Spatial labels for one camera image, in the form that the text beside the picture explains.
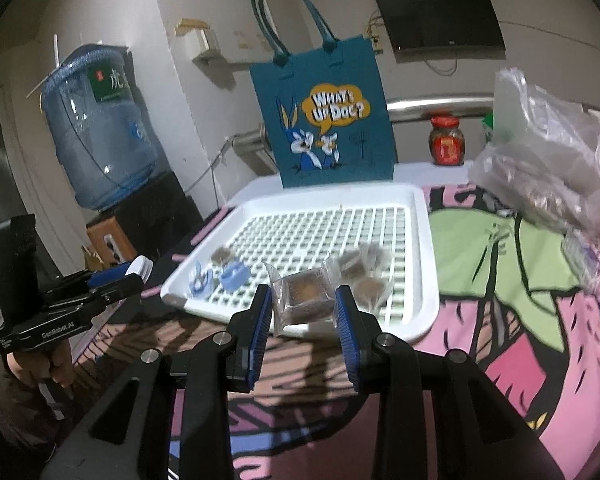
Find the person's left hand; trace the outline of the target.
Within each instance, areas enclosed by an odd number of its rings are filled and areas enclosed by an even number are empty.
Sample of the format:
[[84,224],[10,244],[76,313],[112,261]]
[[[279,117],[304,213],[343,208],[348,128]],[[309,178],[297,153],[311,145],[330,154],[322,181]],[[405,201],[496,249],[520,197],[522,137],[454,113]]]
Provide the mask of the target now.
[[61,388],[69,388],[76,377],[71,347],[67,339],[61,341],[50,353],[37,351],[9,353],[6,363],[15,378],[29,387],[35,387],[46,379],[51,379]]

